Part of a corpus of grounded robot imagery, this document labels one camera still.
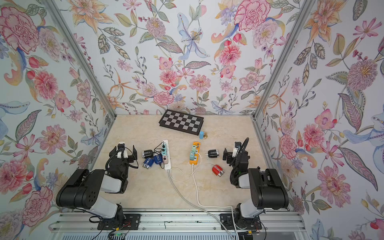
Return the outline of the red electric shaver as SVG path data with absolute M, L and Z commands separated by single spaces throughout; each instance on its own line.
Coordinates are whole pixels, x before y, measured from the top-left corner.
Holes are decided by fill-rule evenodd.
M 218 177 L 221 177 L 225 173 L 219 165 L 213 165 L 212 172 Z

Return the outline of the teal USB charger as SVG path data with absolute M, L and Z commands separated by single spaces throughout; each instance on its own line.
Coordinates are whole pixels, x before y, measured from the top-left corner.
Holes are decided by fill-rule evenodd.
M 196 153 L 195 152 L 191 152 L 190 153 L 190 161 L 196 161 L 196 160 L 197 160 Z

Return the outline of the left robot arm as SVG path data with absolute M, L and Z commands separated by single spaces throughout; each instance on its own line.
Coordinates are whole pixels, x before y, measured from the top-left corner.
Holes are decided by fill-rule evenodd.
M 139 168 L 138 165 L 133 165 L 137 160 L 135 147 L 130 150 L 124 143 L 119 143 L 109 153 L 103 170 L 76 170 L 59 190 L 57 205 L 86 211 L 105 220 L 123 218 L 122 207 L 100 197 L 99 194 L 123 194 L 128 185 L 129 169 Z

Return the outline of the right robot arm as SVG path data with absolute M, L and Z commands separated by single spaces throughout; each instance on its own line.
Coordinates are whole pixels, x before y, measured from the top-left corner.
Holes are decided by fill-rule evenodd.
M 249 168 L 250 156 L 245 148 L 224 150 L 223 160 L 232 167 L 230 183 L 239 189 L 249 189 L 250 199 L 239 203 L 235 220 L 252 220 L 265 209 L 285 209 L 289 205 L 288 193 L 276 169 Z

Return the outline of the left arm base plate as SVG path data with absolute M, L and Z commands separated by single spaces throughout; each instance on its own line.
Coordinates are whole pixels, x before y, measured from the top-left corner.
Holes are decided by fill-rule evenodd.
M 138 230 L 140 220 L 140 214 L 124 214 L 123 217 L 102 219 L 98 222 L 97 230 Z

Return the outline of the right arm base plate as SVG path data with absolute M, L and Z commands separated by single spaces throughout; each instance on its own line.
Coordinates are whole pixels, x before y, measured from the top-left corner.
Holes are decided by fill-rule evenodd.
M 241 215 L 232 218 L 232 214 L 220 214 L 220 221 L 224 225 L 222 230 L 234 230 L 237 227 L 240 230 L 262 230 L 263 226 L 259 216 L 253 218 L 244 218 Z

